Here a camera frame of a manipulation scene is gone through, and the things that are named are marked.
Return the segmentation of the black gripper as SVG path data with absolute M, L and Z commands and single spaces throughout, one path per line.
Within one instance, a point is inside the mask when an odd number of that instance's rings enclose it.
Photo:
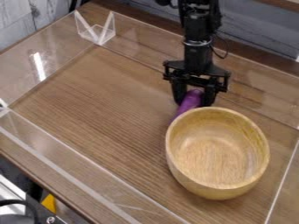
M 187 86 L 204 88 L 203 107 L 215 102 L 217 92 L 228 91 L 230 71 L 217 67 L 212 61 L 212 40 L 204 42 L 185 41 L 181 60 L 167 60 L 163 63 L 163 78 L 172 85 L 172 98 L 181 104 Z

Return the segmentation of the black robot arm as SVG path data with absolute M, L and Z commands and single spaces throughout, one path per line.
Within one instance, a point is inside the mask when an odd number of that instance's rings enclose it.
M 167 60 L 163 63 L 163 78 L 172 86 L 172 98 L 177 105 L 183 104 L 187 87 L 203 89 L 203 105 L 209 106 L 219 92 L 227 92 L 231 72 L 215 65 L 212 54 L 221 59 L 213 50 L 213 39 L 221 26 L 219 0 L 155 0 L 160 6 L 179 10 L 183 28 L 183 59 Z

